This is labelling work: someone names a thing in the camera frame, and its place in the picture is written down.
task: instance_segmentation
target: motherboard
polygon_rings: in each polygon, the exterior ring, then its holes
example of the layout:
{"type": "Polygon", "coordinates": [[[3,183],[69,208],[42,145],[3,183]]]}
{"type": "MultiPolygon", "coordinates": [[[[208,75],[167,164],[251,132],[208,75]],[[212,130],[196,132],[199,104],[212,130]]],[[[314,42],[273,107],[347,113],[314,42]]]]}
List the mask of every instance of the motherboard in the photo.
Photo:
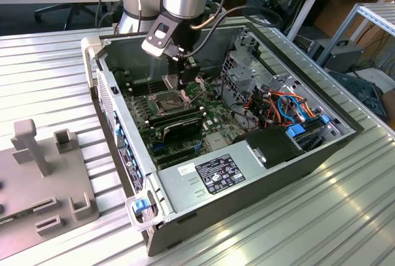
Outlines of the motherboard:
{"type": "Polygon", "coordinates": [[[123,97],[153,162],[164,169],[230,145],[247,131],[218,98],[218,86],[197,77],[185,90],[147,83],[148,94],[123,97]]]}

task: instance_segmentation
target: connector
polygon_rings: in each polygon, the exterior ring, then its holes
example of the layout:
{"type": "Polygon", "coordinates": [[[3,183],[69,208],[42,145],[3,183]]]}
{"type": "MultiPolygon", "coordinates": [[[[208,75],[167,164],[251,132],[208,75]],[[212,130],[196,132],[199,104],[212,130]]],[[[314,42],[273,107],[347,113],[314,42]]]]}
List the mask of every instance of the connector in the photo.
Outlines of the connector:
{"type": "Polygon", "coordinates": [[[321,120],[323,123],[328,124],[331,119],[327,115],[321,115],[321,120]]]}
{"type": "Polygon", "coordinates": [[[295,124],[288,127],[288,130],[286,132],[290,135],[290,137],[293,138],[297,135],[300,135],[303,132],[306,132],[306,129],[304,129],[300,124],[295,124]]]}
{"type": "Polygon", "coordinates": [[[136,214],[142,212],[143,210],[146,210],[151,207],[151,203],[149,202],[148,198],[143,198],[140,200],[137,200],[132,203],[133,210],[135,211],[136,214]]]}

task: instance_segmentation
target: warning label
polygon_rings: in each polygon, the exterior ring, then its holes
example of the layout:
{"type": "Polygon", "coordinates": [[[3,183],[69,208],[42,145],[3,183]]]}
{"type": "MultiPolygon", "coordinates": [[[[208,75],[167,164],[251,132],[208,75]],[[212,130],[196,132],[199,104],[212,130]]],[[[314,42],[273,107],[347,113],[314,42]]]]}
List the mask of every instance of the warning label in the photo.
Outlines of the warning label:
{"type": "Polygon", "coordinates": [[[195,166],[210,194],[217,194],[245,180],[229,154],[195,166]]]}

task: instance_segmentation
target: blue latch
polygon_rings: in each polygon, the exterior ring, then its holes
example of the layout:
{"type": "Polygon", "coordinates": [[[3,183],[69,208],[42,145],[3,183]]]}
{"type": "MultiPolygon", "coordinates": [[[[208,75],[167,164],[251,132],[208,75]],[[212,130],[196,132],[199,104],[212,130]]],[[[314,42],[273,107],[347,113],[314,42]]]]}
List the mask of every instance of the blue latch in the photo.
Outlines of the blue latch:
{"type": "Polygon", "coordinates": [[[149,202],[148,198],[143,198],[141,200],[137,200],[133,203],[133,210],[136,214],[142,212],[151,207],[151,203],[149,202]]]}
{"type": "Polygon", "coordinates": [[[306,130],[302,127],[300,124],[295,124],[290,127],[288,127],[288,130],[286,131],[292,138],[300,135],[301,133],[305,132],[306,130]]]}
{"type": "Polygon", "coordinates": [[[115,126],[115,134],[116,135],[120,135],[121,133],[121,125],[120,124],[116,124],[115,126]]]}
{"type": "Polygon", "coordinates": [[[321,120],[323,123],[328,124],[331,119],[327,115],[321,115],[321,120]]]}

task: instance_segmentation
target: aluminum extrusion table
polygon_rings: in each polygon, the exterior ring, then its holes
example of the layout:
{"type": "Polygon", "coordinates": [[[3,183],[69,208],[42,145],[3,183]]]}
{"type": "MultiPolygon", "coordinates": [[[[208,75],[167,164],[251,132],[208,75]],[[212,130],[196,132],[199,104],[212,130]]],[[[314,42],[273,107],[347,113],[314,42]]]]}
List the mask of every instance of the aluminum extrusion table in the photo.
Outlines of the aluminum extrusion table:
{"type": "MultiPolygon", "coordinates": [[[[123,208],[85,80],[80,40],[112,31],[0,38],[0,149],[9,147],[12,122],[24,117],[35,120],[41,137],[62,128],[76,132],[101,212],[0,265],[394,265],[395,133],[280,32],[262,31],[365,131],[313,174],[155,257],[147,257],[123,208]]],[[[282,71],[271,54],[262,58],[282,71]]]]}

